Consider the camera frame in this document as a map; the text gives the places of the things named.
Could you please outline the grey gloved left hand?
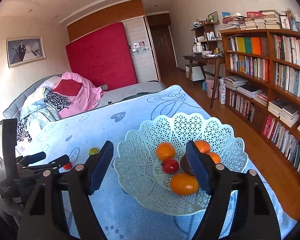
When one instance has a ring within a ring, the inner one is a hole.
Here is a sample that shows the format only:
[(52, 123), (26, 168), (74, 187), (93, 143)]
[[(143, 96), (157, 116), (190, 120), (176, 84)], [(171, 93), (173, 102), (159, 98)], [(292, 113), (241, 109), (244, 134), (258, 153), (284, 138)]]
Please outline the grey gloved left hand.
[(0, 197), (0, 219), (9, 226), (20, 226), (24, 207), (12, 200), (2, 199)]

